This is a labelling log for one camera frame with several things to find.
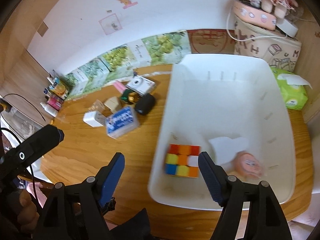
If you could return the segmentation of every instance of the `wooden desk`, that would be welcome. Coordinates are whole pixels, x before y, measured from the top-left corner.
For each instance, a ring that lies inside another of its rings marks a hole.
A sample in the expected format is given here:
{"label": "wooden desk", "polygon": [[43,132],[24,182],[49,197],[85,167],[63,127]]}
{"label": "wooden desk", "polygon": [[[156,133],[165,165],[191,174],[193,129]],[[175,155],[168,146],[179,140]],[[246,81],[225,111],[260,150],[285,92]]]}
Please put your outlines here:
{"label": "wooden desk", "polygon": [[[170,71],[171,65],[141,68],[139,74]],[[66,185],[79,183],[95,175],[109,163],[115,152],[125,156],[125,169],[116,188],[116,210],[106,215],[115,224],[121,224],[146,207],[152,234],[187,240],[210,239],[220,212],[209,212],[171,207],[151,199],[147,191],[149,173],[156,149],[158,133],[166,101],[170,75],[151,77],[156,81],[154,95],[157,105],[149,115],[140,116],[141,126],[114,140],[106,135],[105,127],[92,128],[82,121],[84,113],[96,99],[104,102],[119,95],[113,86],[92,93],[83,99],[66,102],[55,120],[65,133],[64,141],[42,159],[41,170],[53,182]],[[313,163],[309,133],[301,111],[289,111],[296,147],[296,187],[291,200],[282,205],[287,220],[304,212],[309,206],[313,186]],[[239,227],[243,234],[246,216]]]}

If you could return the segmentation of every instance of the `blue label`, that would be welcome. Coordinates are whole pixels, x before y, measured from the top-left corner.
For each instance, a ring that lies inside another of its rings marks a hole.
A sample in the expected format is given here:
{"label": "blue label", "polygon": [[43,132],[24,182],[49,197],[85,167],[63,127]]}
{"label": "blue label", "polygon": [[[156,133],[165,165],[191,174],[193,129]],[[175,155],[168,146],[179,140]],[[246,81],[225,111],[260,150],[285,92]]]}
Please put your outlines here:
{"label": "blue label", "polygon": [[132,109],[127,106],[106,119],[108,134],[134,122]]}

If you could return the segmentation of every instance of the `green tissue pack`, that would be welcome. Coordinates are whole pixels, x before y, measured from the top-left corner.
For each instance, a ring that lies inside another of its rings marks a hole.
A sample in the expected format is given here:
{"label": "green tissue pack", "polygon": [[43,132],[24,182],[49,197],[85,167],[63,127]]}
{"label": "green tissue pack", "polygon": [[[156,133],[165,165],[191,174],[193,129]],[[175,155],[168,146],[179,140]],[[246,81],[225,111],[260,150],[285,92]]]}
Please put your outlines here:
{"label": "green tissue pack", "polygon": [[308,101],[307,92],[303,85],[310,84],[289,71],[275,67],[270,68],[277,80],[285,106],[289,109],[301,110]]}

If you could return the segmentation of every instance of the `metal bolt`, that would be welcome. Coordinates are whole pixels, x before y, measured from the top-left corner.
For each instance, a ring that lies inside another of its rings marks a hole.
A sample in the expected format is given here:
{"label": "metal bolt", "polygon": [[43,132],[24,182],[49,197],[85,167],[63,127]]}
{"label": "metal bolt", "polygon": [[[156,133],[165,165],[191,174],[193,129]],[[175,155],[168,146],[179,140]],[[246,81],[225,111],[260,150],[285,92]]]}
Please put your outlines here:
{"label": "metal bolt", "polygon": [[237,180],[237,177],[233,176],[233,175],[230,175],[230,176],[228,176],[228,180],[232,181],[232,182],[235,182]]}
{"label": "metal bolt", "polygon": [[59,189],[63,186],[63,184],[61,182],[58,182],[54,187]]}
{"label": "metal bolt", "polygon": [[88,183],[92,183],[92,182],[94,182],[95,180],[96,180],[96,178],[95,178],[94,176],[90,176],[90,177],[87,178],[87,182],[88,182]]}
{"label": "metal bolt", "polygon": [[267,181],[265,181],[265,180],[261,181],[261,185],[263,187],[269,187],[269,183]]}
{"label": "metal bolt", "polygon": [[24,156],[24,153],[23,153],[23,152],[20,152],[20,153],[19,153],[19,157],[20,157],[20,159],[24,160],[24,157],[25,157],[25,156]]}

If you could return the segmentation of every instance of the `orange square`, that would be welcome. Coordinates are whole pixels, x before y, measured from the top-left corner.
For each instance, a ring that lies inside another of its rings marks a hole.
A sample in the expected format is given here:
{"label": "orange square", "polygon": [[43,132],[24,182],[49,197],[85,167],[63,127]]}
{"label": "orange square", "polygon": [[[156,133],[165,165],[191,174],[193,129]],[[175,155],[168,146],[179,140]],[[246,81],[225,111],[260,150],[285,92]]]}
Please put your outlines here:
{"label": "orange square", "polygon": [[198,156],[199,153],[200,153],[200,146],[190,146],[191,148],[191,153],[190,155],[195,155],[195,156]]}
{"label": "orange square", "polygon": [[178,165],[187,166],[188,156],[187,155],[178,155]]}
{"label": "orange square", "polygon": [[168,153],[171,153],[171,154],[179,154],[179,146],[180,146],[180,145],[177,145],[177,144],[170,144],[169,152],[168,152]]}
{"label": "orange square", "polygon": [[189,167],[189,177],[197,178],[199,173],[198,167]]}
{"label": "orange square", "polygon": [[180,146],[179,146],[179,154],[182,154],[182,155],[190,155],[190,154],[191,154],[191,147],[190,147],[190,145],[180,145]]}

